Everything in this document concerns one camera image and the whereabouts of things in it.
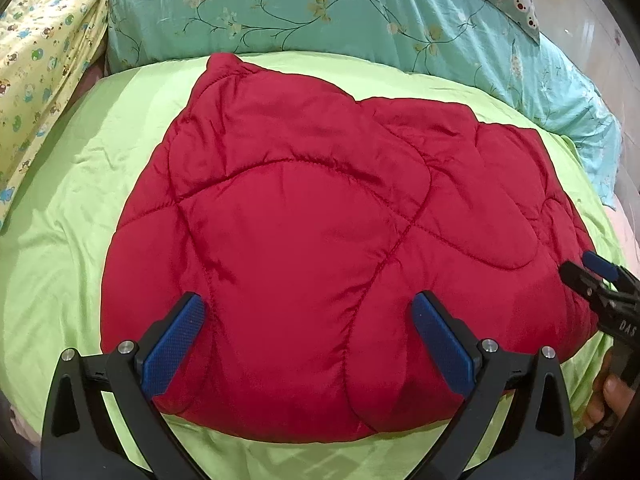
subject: lime green fabric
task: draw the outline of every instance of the lime green fabric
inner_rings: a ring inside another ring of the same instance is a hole
[[[481,121],[535,126],[475,88],[427,75],[407,75],[364,60],[283,52],[247,56],[251,62],[330,81],[356,99],[414,97],[469,105]],[[0,388],[40,428],[49,381],[60,352],[99,352],[100,280],[124,202],[171,120],[186,104],[206,59],[165,62],[100,81],[64,114],[35,159],[0,235]],[[623,263],[616,236],[570,141],[538,129],[566,192],[598,252]],[[564,364],[576,419],[609,342],[595,336]],[[474,458],[484,458],[509,399],[503,399]],[[110,411],[127,452],[142,457],[117,413]],[[443,424],[347,444],[251,442],[171,417],[179,439],[212,478],[404,478],[437,439]]]

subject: textured rubber pad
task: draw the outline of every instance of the textured rubber pad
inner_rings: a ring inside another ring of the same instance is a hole
[[[615,282],[618,279],[618,268],[593,251],[586,251],[582,255],[582,264],[608,282]]]
[[[204,318],[202,298],[193,294],[142,365],[142,391],[147,399],[166,392],[182,359],[202,328]]]
[[[412,304],[414,325],[452,392],[467,397],[475,387],[474,364],[453,331],[424,294]]]

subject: cartoon bear print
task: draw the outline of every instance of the cartoon bear print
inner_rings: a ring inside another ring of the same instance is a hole
[[[4,60],[4,64],[6,66],[11,65],[11,63],[15,63],[18,60],[18,53],[14,52],[12,54],[9,54],[6,59]]]
[[[513,5],[520,12],[529,12],[529,1],[528,0],[513,0]]]
[[[531,28],[538,28],[538,20],[536,19],[536,13],[533,6],[529,7],[529,13],[527,14],[527,25]]]
[[[0,97],[4,97],[9,90],[11,83],[7,79],[0,79]]]
[[[27,173],[27,170],[29,169],[29,166],[30,166],[30,165],[31,165],[31,161],[30,161],[30,160],[25,160],[25,161],[22,163],[22,165],[21,165],[21,167],[20,167],[20,170],[18,170],[18,173],[21,173],[21,174],[25,174],[25,173]]]
[[[33,93],[35,92],[36,87],[32,84],[27,84],[24,86],[24,102],[30,103],[33,101]]]
[[[0,202],[6,204],[11,200],[11,197],[14,195],[15,187],[4,188],[0,191]]]

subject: human hand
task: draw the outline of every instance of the human hand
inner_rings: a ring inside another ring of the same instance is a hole
[[[584,425],[590,430],[604,418],[605,402],[620,419],[625,415],[634,391],[620,378],[609,373],[611,364],[611,349],[604,355],[600,373],[593,381],[593,395],[582,416]]]

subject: bolt head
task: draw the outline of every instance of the bolt head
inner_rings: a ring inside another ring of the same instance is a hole
[[[556,351],[551,348],[551,346],[543,346],[542,355],[547,359],[553,359],[554,357],[556,357]]]
[[[482,349],[485,352],[489,352],[489,354],[492,354],[498,351],[498,343],[493,339],[484,339],[482,341]]]
[[[121,354],[130,354],[134,346],[133,341],[123,341],[118,345],[118,352]]]
[[[63,361],[71,361],[76,356],[76,351],[73,348],[67,348],[60,354],[60,358]]]

